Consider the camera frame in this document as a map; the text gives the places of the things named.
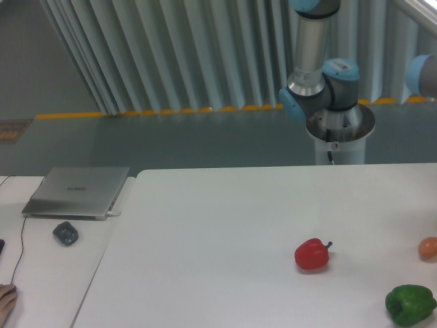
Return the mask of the person's hand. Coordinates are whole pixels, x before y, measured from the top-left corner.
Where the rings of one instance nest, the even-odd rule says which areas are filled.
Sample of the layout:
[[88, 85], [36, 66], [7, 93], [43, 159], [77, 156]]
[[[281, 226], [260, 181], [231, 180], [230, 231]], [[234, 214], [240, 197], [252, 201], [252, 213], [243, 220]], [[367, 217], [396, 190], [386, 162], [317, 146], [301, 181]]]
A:
[[13, 286], [15, 285], [1, 285], [1, 325], [6, 321], [10, 312], [14, 309], [18, 299], [17, 290], [15, 293], [8, 293]]

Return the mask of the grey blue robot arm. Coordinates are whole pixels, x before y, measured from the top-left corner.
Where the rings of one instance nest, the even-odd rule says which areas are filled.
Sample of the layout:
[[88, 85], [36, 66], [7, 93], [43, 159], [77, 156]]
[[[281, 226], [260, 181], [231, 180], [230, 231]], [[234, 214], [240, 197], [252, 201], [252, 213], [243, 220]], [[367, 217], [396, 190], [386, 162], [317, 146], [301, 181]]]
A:
[[291, 1], [294, 68], [280, 99], [308, 118], [360, 99], [436, 97], [435, 1]]

